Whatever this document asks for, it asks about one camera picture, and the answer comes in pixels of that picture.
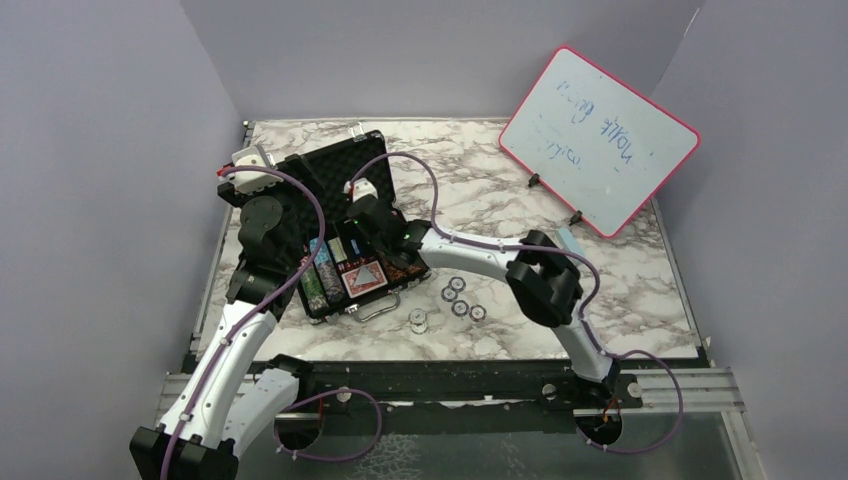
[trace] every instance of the marble table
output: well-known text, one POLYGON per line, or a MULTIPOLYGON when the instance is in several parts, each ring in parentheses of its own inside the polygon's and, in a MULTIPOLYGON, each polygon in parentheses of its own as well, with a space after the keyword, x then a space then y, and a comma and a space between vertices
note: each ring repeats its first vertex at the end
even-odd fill
MULTIPOLYGON (((262 121, 253 129, 253 143, 276 160, 305 153, 349 138, 354 120, 262 121)), ((517 237, 531 228, 555 238, 572 212, 538 186, 528 189, 528 173, 504 154, 497 137, 502 120, 366 120, 365 131, 378 129, 389 151, 407 151, 429 163, 439 180, 438 220, 462 232, 517 237)), ((429 178, 406 159, 390 160, 397 205, 407 218, 427 218, 432 200, 429 178)), ((238 212, 225 230, 220 261, 214 269, 209 303, 204 309, 198 353, 208 346, 225 303, 227 282, 235 269, 240 245, 238 212)), ((601 272, 601 290, 588 311, 610 350, 640 348, 665 358, 697 356, 700 345, 687 315, 672 261, 653 204, 648 203, 614 239, 603 239, 585 226, 571 231, 586 256, 601 272)), ((586 291, 592 277, 583 270, 586 291)), ((461 273, 468 286, 460 298, 480 304, 487 318, 473 322, 457 318, 439 292, 458 272, 443 269, 401 294, 397 310, 359 323, 342 315, 330 323, 312 325, 298 296, 287 309, 256 360, 285 353, 308 360, 477 360, 567 357, 549 329, 527 320, 509 288, 500 282, 461 273), (427 313, 429 330, 411 331, 409 312, 427 313)), ((386 298, 362 307, 365 315, 391 304, 386 298)))

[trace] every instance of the white marble surface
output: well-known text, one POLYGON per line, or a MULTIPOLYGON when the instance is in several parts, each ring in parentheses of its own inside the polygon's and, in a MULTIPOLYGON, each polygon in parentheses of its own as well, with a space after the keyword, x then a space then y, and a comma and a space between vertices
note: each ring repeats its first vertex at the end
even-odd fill
MULTIPOLYGON (((274 154, 305 153, 350 137, 350 120, 264 121, 253 141, 274 154)), ((571 216, 568 208, 542 187, 527 188, 528 173, 502 153, 497 136, 504 123, 479 120, 365 121, 378 129, 389 151, 418 155, 439 179, 438 220, 445 227, 480 235, 520 236, 531 228, 554 238, 571 216)), ((428 217, 432 189, 421 168, 405 159, 391 160, 397 204, 407 218, 428 217)), ((214 281, 200 351, 209 343, 225 302, 224 293, 240 246, 238 212, 225 236, 214 281)), ((671 264, 653 209, 647 206, 614 239, 603 239, 588 227, 572 232, 601 272, 601 290, 588 311, 602 340, 612 351, 633 348, 663 357, 695 357, 696 335, 686 318, 671 264)), ((588 292, 592 278, 583 270, 588 292)), ((481 304, 488 315, 474 323, 450 312, 440 290, 456 271, 434 271, 429 280, 402 293, 401 307, 361 324, 343 315, 330 324, 310 324, 295 295, 277 329, 257 355, 267 360, 285 353, 309 360, 472 360, 566 357, 550 330, 527 320, 505 284, 461 273, 468 287, 460 298, 481 304), (408 314, 427 312, 429 330, 416 335, 408 314)), ((390 299, 363 307, 365 314, 390 299)))

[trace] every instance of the light blue eraser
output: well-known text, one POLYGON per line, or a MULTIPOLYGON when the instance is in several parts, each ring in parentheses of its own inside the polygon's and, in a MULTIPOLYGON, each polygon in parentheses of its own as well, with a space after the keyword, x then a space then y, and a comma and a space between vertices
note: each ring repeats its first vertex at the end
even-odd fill
POLYGON ((585 257, 586 253, 580 248, 580 244, 577 243, 577 239, 574 238, 574 235, 571 234, 571 230, 568 227, 562 227, 556 232, 557 239, 559 239, 559 243, 562 244, 563 248, 568 250, 571 253, 580 255, 581 257, 585 257))

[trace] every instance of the cable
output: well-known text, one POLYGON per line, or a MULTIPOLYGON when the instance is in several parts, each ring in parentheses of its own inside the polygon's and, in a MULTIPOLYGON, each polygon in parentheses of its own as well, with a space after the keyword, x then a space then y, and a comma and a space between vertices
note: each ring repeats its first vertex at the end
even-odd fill
POLYGON ((465 245, 470 245, 472 247, 485 248, 485 249, 489 249, 489 250, 498 250, 498 251, 500 251, 500 250, 529 250, 529 251, 536 251, 536 252, 555 253, 555 254, 558 254, 558 255, 563 255, 565 257, 573 258, 573 259, 579 261, 580 263, 582 263, 583 265, 585 265, 586 268, 588 268, 589 271, 592 272, 592 276, 595 279, 595 284, 592 287, 592 291, 589 293, 589 295, 586 296, 586 299, 583 300, 583 302, 580 304, 579 307, 577 307, 577 319, 580 322, 580 324, 583 326, 583 330, 586 331, 586 335, 589 337, 589 340, 592 342, 592 345, 595 347, 595 349, 599 353, 601 353, 601 355, 604 355, 604 356, 609 357, 609 358, 614 359, 614 360, 623 360, 623 359, 630 357, 632 355, 645 355, 646 357, 648 357, 651 360, 653 360, 654 362, 656 362, 657 365, 662 367, 666 372, 668 372, 668 375, 669 375, 669 377, 671 377, 671 381, 672 381, 672 383, 674 383, 674 388, 677 392, 678 410, 677 410, 677 418, 674 422, 674 426, 671 428, 671 430, 669 430, 669 432, 662 439, 660 439, 656 443, 653 443, 653 444, 651 444, 647 447, 636 448, 636 449, 632 449, 632 450, 609 448, 607 446, 595 443, 588 438, 586 439, 587 444, 592 445, 593 447, 596 447, 596 448, 600 448, 601 450, 604 450, 605 452, 608 452, 608 453, 618 453, 618 454, 623 454, 623 455, 632 455, 632 454, 645 453, 645 452, 650 452, 652 450, 656 450, 657 448, 661 447, 666 442, 668 442, 671 439, 671 437, 673 437, 674 434, 677 433, 677 430, 680 428, 680 424, 683 421, 683 392, 680 390, 680 383, 677 381, 677 377, 674 375, 674 372, 671 371, 671 368, 669 368, 669 366, 665 362, 660 360, 658 357, 656 357, 655 355, 648 353, 644 350, 630 350, 629 352, 623 353, 621 355, 616 355, 616 354, 608 351, 606 348, 603 347, 603 345, 601 344, 601 341, 597 338, 597 336, 595 336, 595 332, 592 329, 592 326, 586 320, 586 313, 585 313, 586 307, 589 306, 589 303, 595 298, 595 295, 598 294, 598 290, 600 290, 600 288, 601 288, 601 275, 598 272, 598 269, 595 268, 594 265, 592 265, 592 262, 590 262, 589 260, 587 260, 586 258, 584 258, 580 255, 577 255, 577 254, 574 254, 574 253, 571 253, 571 252, 567 252, 563 249, 556 248, 556 247, 544 247, 544 246, 537 246, 537 245, 503 245, 503 246, 501 246, 501 245, 495 245, 495 244, 481 242, 481 241, 477 241, 477 240, 471 240, 471 239, 468 239, 468 238, 462 238, 462 237, 459 237, 459 236, 456 236, 456 235, 451 235, 451 234, 445 232, 436 223, 436 211, 437 211, 437 205, 439 203, 439 184, 436 181, 436 174, 433 172, 433 169, 430 168, 429 165, 427 165, 423 160, 416 157, 415 155, 412 155, 411 153, 389 152, 389 153, 384 153, 382 155, 379 155, 379 156, 373 158, 368 163, 363 165, 362 168, 359 169, 359 171, 356 172, 356 174, 353 176, 353 178, 350 179, 350 184, 353 185, 354 182, 356 182, 356 180, 361 178, 362 175, 365 173, 365 171, 368 170, 368 168, 371 167, 371 165, 374 165, 375 163, 379 162, 380 160, 387 159, 389 157, 405 157, 405 158, 408 158, 408 159, 418 163, 422 167, 424 167, 424 170, 426 170, 427 173, 430 175, 430 180, 432 180, 432 182, 433 182, 433 206, 430 209, 430 226, 441 237, 450 239, 453 242, 462 243, 462 244, 465 244, 465 245))
POLYGON ((380 440, 380 436, 383 433, 383 412, 380 410, 380 404, 378 404, 377 400, 374 397, 372 397, 368 392, 365 392, 365 391, 362 391, 362 390, 357 390, 355 388, 339 388, 339 389, 336 389, 336 390, 330 390, 328 392, 319 393, 318 395, 315 395, 314 397, 309 397, 306 400, 301 400, 300 402, 289 405, 283 411, 287 412, 287 411, 290 411, 290 410, 294 410, 294 409, 300 408, 300 407, 302 407, 306 404, 312 403, 315 400, 320 400, 324 397, 329 397, 331 395, 337 395, 339 393, 355 393, 357 395, 362 395, 363 397, 367 398, 368 401, 371 402, 372 405, 374 405, 374 410, 376 410, 376 412, 377 412, 377 433, 374 434, 374 438, 371 439, 371 442, 369 442, 368 445, 365 446, 365 448, 363 448, 362 450, 360 450, 356 453, 352 453, 350 455, 345 455, 345 456, 342 456, 342 457, 324 457, 322 455, 313 455, 311 453, 300 453, 299 450, 289 450, 288 448, 286 448, 283 445, 283 441, 280 440, 280 433, 277 431, 277 428, 274 427, 274 438, 277 440, 277 445, 279 446, 279 448, 277 448, 277 453, 286 452, 286 453, 292 455, 293 458, 300 457, 300 458, 306 458, 306 459, 309 459, 309 460, 318 460, 320 462, 339 463, 339 462, 347 462, 347 461, 350 461, 350 460, 355 460, 355 459, 365 455, 366 453, 370 452, 371 449, 374 448, 374 445, 376 445, 377 442, 380 440))
MULTIPOLYGON (((273 170, 266 167, 258 167, 258 166, 239 166, 239 167, 231 167, 222 170, 219 172, 221 176, 227 176, 231 173, 237 172, 260 172, 267 175, 271 175, 279 178, 284 182, 288 182, 293 187, 297 188, 303 195, 312 203, 312 206, 315 207, 315 212, 318 214, 318 243, 314 249, 312 249, 312 253, 307 258, 306 262, 297 269, 297 271, 292 275, 291 278, 286 280, 283 285, 274 290, 270 295, 265 297, 258 305, 253 307, 244 317, 241 318, 233 328, 227 333, 224 337, 226 342, 219 343, 218 347, 215 349, 215 352, 209 358, 209 363, 206 364, 206 368, 200 374, 200 379, 197 381, 197 385, 194 387, 194 391, 189 396, 188 402, 186 402, 186 406, 182 411, 182 416, 186 416, 188 418, 191 417, 192 411, 194 411, 194 407, 197 405, 197 401, 200 399, 200 394, 203 393, 203 389, 206 384, 209 382, 210 375, 212 371, 215 369, 215 366, 218 364, 218 361, 221 359, 221 355, 223 355, 224 350, 227 349, 229 345, 232 344, 233 338, 238 334, 238 331, 241 330, 244 325, 253 318, 254 315, 262 311, 265 307, 267 307, 271 302, 273 302, 277 297, 283 294, 286 290, 291 288, 298 280, 300 280, 301 275, 305 272, 315 260, 315 257, 318 255, 318 251, 321 249, 321 246, 324 244, 324 233, 326 231, 326 225, 324 224, 324 211, 321 209, 321 204, 318 203, 318 199, 315 198, 315 195, 306 188, 305 185, 300 183, 294 177, 287 175, 278 170, 273 170)), ((171 434, 171 439, 168 441, 168 446, 165 448, 165 457, 162 459, 162 469, 159 472, 159 478, 161 480, 168 479, 168 469, 171 466, 171 457, 174 455, 174 448, 177 445, 177 440, 180 438, 180 433, 183 431, 183 427, 185 426, 185 420, 180 419, 177 422, 177 425, 174 427, 174 432, 171 434)))

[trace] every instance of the whiteboard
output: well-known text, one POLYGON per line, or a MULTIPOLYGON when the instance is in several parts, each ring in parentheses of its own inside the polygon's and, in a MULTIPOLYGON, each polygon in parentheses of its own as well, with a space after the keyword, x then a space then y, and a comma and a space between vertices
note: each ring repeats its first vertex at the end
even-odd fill
POLYGON ((562 47, 499 141, 600 235, 612 237, 698 147, 700 136, 562 47))

